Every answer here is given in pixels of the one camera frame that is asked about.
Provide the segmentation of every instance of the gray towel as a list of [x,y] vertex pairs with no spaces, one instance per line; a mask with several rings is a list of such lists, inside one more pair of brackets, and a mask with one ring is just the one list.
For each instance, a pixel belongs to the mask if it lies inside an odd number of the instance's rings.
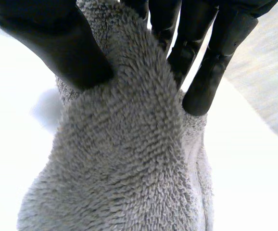
[[20,231],[211,231],[205,116],[187,115],[165,54],[130,8],[79,0],[115,78],[65,105]]

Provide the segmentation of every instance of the terry cloth texture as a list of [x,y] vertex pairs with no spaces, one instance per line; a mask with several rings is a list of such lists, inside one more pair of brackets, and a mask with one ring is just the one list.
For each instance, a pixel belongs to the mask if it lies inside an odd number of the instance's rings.
[[206,115],[184,112],[165,54],[132,9],[77,3],[115,77],[82,94],[57,79],[63,116],[18,230],[211,231]]

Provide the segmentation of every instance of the white surface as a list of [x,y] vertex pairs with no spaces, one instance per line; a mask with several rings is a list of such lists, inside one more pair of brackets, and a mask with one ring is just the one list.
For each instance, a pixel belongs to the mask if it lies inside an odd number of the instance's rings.
[[[60,108],[54,75],[0,31],[0,231],[15,230],[21,199],[50,153]],[[278,137],[226,81],[205,143],[215,231],[278,230]]]

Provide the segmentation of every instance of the fuzzy gray material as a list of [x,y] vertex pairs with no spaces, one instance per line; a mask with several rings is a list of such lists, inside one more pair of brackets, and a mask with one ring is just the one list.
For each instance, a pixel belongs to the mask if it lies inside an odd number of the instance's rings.
[[184,112],[166,56],[133,10],[77,3],[115,78],[82,94],[57,80],[65,110],[18,230],[211,231],[206,115]]

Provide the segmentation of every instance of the gray floor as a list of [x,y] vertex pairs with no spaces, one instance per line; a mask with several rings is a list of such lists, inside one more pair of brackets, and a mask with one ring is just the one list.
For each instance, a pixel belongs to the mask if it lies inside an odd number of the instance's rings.
[[278,4],[239,47],[225,78],[278,134]]

